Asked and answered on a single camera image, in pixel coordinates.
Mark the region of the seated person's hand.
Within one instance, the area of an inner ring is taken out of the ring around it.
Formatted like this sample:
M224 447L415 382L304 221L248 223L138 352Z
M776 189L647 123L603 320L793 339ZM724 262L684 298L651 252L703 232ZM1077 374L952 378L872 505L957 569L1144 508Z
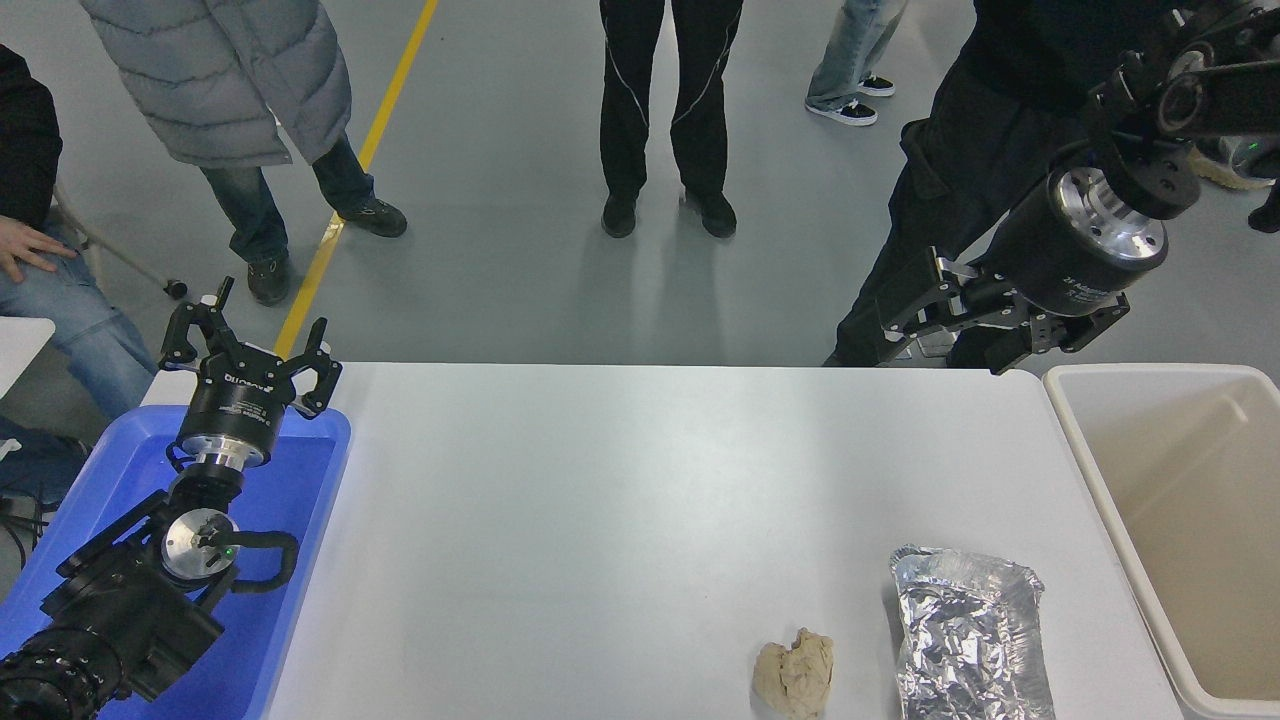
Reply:
M55 273L58 268L50 258L72 260L78 256L74 249L24 222L1 217L1 269L10 282L23 283L26 268Z

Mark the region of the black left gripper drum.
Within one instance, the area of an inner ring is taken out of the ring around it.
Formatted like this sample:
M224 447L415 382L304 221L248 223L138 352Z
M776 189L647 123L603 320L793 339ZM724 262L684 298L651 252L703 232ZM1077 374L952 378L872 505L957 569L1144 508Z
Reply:
M269 456L275 448L285 406L296 397L284 361L253 346L210 352L197 372L198 384L178 432L178 446L196 456L219 439Z

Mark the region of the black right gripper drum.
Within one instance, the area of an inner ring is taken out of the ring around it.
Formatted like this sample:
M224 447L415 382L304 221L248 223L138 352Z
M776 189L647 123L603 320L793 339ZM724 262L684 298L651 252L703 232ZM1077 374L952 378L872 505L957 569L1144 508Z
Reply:
M997 229L986 268L1028 302L1030 333L1042 354L1084 348L1128 305L1124 291L1140 278L1140 214L1105 178L1048 178Z

